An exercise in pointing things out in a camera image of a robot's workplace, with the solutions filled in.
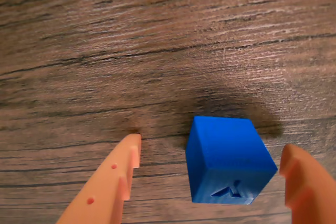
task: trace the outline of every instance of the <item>orange plastic part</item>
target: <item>orange plastic part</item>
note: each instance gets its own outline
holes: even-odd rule
[[[140,134],[126,136],[83,186],[56,224],[120,224],[140,165]]]
[[[292,224],[336,224],[336,182],[316,159],[288,144],[280,174],[286,178],[285,205],[292,210]]]

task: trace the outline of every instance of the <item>table surface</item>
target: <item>table surface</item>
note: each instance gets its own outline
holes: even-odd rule
[[[194,115],[249,118],[336,177],[336,0],[0,0],[0,222],[55,223],[124,136],[123,223],[290,223],[276,175],[250,206],[191,203]]]

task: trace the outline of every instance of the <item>blue plastic block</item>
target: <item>blue plastic block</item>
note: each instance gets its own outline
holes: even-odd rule
[[[186,160],[195,203],[251,204],[278,170],[248,119],[196,116]]]

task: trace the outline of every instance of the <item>wooden table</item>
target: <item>wooden table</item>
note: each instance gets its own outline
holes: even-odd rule
[[[123,223],[290,223],[191,203],[194,115],[250,118],[336,176],[336,0],[0,0],[0,222],[55,223],[118,141],[143,136]]]

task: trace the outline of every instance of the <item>blue cube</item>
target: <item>blue cube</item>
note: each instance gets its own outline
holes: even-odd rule
[[[249,205],[278,170],[248,119],[196,116],[185,154],[195,203]]]

